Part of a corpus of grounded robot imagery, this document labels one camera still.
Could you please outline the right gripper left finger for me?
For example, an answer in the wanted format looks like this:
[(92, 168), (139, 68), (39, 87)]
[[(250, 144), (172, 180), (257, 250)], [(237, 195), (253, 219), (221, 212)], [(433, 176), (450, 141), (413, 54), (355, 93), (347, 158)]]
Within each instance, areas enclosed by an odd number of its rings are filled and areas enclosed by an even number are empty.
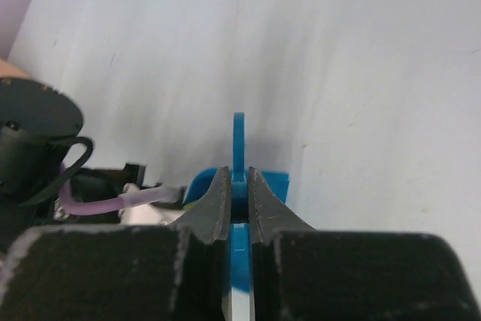
[(226, 242), (231, 224), (231, 176), (228, 167), (218, 168), (206, 193), (170, 224), (186, 228), (203, 244)]

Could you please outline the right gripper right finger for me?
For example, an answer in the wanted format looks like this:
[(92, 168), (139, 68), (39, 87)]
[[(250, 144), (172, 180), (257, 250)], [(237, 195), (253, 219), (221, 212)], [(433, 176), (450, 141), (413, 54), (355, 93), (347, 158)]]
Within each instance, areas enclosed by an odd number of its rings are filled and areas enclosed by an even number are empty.
[(273, 193), (259, 169), (250, 167), (247, 179), (251, 244), (269, 244), (278, 232), (313, 232)]

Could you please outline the blue hand brush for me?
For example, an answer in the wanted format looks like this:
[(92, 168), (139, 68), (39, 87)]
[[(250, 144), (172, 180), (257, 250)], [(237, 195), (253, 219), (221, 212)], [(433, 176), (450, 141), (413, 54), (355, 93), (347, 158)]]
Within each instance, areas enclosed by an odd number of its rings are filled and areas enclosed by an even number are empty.
[(245, 171), (245, 116), (234, 114), (231, 168), (231, 296), (232, 319), (250, 318), (250, 246), (247, 224), (247, 176)]

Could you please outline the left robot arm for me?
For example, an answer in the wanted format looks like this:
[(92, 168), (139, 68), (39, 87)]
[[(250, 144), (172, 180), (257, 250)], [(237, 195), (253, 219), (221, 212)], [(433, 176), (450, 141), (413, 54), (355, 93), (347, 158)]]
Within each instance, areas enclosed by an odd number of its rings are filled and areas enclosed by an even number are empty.
[(1, 251), (51, 215), (61, 186), (93, 152), (83, 114), (65, 94), (36, 80), (1, 78)]

